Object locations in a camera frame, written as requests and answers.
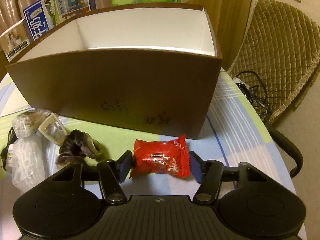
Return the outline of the small white product box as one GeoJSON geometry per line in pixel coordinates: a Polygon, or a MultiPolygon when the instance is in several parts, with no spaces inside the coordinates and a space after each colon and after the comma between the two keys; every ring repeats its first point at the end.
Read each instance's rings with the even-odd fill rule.
{"type": "Polygon", "coordinates": [[[29,44],[24,18],[1,34],[1,46],[9,62],[29,44]]]}

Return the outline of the red snack packet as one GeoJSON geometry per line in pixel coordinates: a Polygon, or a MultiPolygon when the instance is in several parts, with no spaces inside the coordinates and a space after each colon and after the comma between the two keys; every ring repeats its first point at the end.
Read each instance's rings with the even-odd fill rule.
{"type": "Polygon", "coordinates": [[[135,141],[130,177],[149,173],[166,173],[177,178],[190,175],[185,135],[171,141],[135,141]]]}

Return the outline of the bag of white beads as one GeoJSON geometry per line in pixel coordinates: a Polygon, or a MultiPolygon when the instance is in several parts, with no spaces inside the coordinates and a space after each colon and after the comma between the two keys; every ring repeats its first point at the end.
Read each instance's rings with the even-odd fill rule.
{"type": "Polygon", "coordinates": [[[26,138],[35,133],[51,113],[52,111],[46,109],[34,109],[16,116],[12,121],[16,137],[26,138]]]}

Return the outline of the brown cardboard box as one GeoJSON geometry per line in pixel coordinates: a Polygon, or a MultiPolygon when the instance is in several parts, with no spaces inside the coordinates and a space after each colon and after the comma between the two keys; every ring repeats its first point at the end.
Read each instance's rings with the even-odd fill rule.
{"type": "Polygon", "coordinates": [[[6,69],[33,108],[197,139],[221,61],[203,6],[140,3],[76,15],[6,69]]]}

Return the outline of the small white pill bottle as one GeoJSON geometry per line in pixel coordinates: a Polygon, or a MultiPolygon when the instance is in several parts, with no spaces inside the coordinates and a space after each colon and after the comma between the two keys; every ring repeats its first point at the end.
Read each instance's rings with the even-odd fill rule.
{"type": "Polygon", "coordinates": [[[12,173],[13,147],[14,147],[13,144],[10,144],[9,147],[8,147],[6,164],[5,164],[5,169],[9,173],[12,173]]]}

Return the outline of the clear box of floss picks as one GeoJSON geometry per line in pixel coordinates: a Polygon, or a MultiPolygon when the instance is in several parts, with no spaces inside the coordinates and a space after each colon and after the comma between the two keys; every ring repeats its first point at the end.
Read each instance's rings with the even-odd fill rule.
{"type": "Polygon", "coordinates": [[[23,193],[45,180],[42,141],[32,135],[17,139],[13,144],[12,184],[23,193]]]}

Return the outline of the white plastic hair claw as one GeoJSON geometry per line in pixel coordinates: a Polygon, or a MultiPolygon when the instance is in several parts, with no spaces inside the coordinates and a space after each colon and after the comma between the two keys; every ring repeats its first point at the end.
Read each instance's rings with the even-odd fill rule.
{"type": "Polygon", "coordinates": [[[39,132],[57,146],[62,146],[67,137],[65,127],[54,113],[51,113],[39,126],[39,132]]]}

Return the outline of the quilted chair cushion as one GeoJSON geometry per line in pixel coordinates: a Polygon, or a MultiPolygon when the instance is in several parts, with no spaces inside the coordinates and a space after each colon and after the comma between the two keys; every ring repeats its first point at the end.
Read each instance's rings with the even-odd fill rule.
{"type": "Polygon", "coordinates": [[[270,123],[292,104],[298,106],[319,74],[319,25],[296,7],[275,0],[257,0],[249,28],[231,64],[231,77],[247,84],[256,78],[271,108],[270,123]]]}

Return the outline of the checkered tablecloth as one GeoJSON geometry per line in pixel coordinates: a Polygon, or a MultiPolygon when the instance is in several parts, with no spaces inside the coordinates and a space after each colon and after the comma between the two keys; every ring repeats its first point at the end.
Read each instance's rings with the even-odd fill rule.
{"type": "MultiPolygon", "coordinates": [[[[1,150],[7,145],[12,120],[30,110],[9,74],[1,81],[1,150]]],[[[145,141],[169,141],[174,137],[144,133],[59,117],[68,131],[87,132],[105,147],[106,157],[117,159],[125,151],[133,150],[136,139],[145,141]]],[[[253,107],[247,102],[229,75],[221,70],[206,120],[197,140],[186,140],[188,150],[202,159],[215,159],[225,166],[238,166],[248,162],[263,171],[293,193],[296,193],[280,153],[266,127],[253,107]]],[[[44,139],[44,165],[47,176],[57,169],[55,159],[59,148],[44,139]]],[[[151,174],[141,183],[126,179],[126,194],[189,194],[198,188],[192,176],[180,180],[165,174],[151,174]]],[[[12,207],[21,195],[11,181],[11,175],[1,168],[1,239],[19,239],[21,234],[12,217],[12,207]]]]}

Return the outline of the blue milk carton box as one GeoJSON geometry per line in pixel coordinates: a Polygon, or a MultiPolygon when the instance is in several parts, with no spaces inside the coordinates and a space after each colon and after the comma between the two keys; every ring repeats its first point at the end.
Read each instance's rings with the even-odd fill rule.
{"type": "Polygon", "coordinates": [[[23,10],[23,24],[33,42],[63,21],[94,9],[94,0],[38,0],[23,10]]]}

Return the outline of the dark brown scrunchie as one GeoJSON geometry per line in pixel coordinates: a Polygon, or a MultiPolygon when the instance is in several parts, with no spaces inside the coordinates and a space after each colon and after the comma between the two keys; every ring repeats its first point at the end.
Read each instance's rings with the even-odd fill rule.
{"type": "Polygon", "coordinates": [[[76,160],[84,161],[86,157],[97,159],[103,153],[101,144],[88,133],[78,129],[71,131],[59,149],[57,166],[66,166],[76,160]]]}

